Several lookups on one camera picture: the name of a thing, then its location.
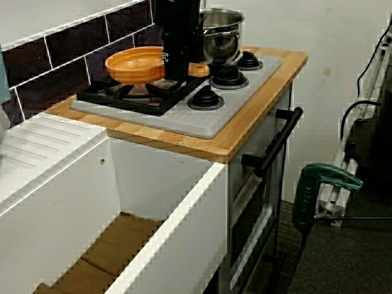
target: oven window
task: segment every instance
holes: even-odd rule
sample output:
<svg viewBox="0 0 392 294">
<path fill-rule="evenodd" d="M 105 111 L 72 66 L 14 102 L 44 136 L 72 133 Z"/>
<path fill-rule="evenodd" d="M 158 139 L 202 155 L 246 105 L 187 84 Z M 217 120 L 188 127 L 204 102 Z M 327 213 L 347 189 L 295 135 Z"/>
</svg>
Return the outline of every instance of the oven window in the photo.
<svg viewBox="0 0 392 294">
<path fill-rule="evenodd" d="M 231 256 L 232 266 L 239 257 L 247 239 L 251 235 L 251 231 L 256 224 L 257 219 L 263 211 L 263 207 L 265 205 L 265 189 L 266 182 L 263 181 L 260 183 L 252 199 L 233 227 Z"/>
</svg>

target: oven handle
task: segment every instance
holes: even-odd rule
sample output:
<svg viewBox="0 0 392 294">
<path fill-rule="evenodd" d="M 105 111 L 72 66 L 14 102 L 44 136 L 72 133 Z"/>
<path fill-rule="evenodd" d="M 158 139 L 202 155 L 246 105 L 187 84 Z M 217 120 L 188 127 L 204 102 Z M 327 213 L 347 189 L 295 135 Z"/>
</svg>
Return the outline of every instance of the oven handle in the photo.
<svg viewBox="0 0 392 294">
<path fill-rule="evenodd" d="M 268 169 L 275 161 L 279 151 L 293 132 L 293 129 L 300 120 L 303 112 L 301 107 L 295 108 L 294 111 L 278 109 L 276 111 L 276 118 L 286 119 L 286 125 L 276 134 L 262 157 L 243 154 L 241 164 L 247 167 L 253 167 L 255 169 L 255 175 L 259 178 L 264 178 Z"/>
</svg>

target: toy stove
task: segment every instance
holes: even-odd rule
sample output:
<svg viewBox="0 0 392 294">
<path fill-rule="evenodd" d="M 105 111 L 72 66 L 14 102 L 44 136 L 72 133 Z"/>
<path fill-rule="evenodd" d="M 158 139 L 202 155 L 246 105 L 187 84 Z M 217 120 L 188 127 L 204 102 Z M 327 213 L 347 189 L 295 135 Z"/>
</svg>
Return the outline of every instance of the toy stove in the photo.
<svg viewBox="0 0 392 294">
<path fill-rule="evenodd" d="M 73 110 L 142 126 L 210 139 L 281 66 L 280 58 L 244 52 L 210 77 L 186 82 L 162 79 L 137 93 L 114 80 L 93 81 L 71 103 Z"/>
</svg>

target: stovetop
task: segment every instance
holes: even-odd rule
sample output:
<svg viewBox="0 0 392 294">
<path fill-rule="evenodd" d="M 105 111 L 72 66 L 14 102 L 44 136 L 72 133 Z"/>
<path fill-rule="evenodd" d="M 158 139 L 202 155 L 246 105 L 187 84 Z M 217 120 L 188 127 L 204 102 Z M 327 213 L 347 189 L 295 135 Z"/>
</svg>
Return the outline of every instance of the stovetop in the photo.
<svg viewBox="0 0 392 294">
<path fill-rule="evenodd" d="M 70 108 L 83 113 L 117 119 L 124 122 L 139 124 L 160 130 L 167 130 L 192 137 L 211 139 L 235 116 L 243 105 L 260 89 L 260 87 L 282 65 L 282 60 L 276 56 L 256 55 L 263 63 L 263 67 L 257 70 L 241 71 L 249 80 L 244 88 L 211 89 L 221 97 L 222 106 L 214 110 L 197 110 L 189 107 L 189 99 L 193 98 L 205 86 L 213 83 L 213 78 L 205 80 L 193 92 L 183 100 L 171 107 L 162 116 L 148 115 L 134 111 L 123 110 L 90 102 L 74 99 Z"/>
</svg>

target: orange dish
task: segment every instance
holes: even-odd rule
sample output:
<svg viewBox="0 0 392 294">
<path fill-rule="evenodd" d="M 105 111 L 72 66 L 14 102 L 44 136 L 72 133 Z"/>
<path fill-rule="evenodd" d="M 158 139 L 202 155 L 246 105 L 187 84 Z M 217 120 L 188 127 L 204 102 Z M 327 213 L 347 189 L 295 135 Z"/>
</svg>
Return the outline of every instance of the orange dish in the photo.
<svg viewBox="0 0 392 294">
<path fill-rule="evenodd" d="M 165 77 L 165 66 L 160 58 L 162 47 L 139 47 L 114 54 L 106 60 L 109 75 L 122 84 L 148 84 Z M 209 67 L 190 63 L 188 75 L 206 77 Z"/>
</svg>

